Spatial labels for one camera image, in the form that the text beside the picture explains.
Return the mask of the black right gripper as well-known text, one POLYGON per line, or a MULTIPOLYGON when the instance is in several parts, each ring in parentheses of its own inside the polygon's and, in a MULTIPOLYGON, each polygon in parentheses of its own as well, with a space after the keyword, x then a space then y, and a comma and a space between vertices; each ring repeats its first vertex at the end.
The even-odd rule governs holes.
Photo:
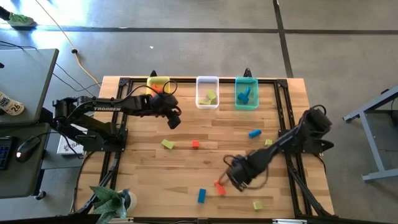
POLYGON ((251 167, 247 159, 241 155, 233 157, 225 185, 233 185, 239 191, 243 191, 252 179, 258 176, 258 171, 251 167))

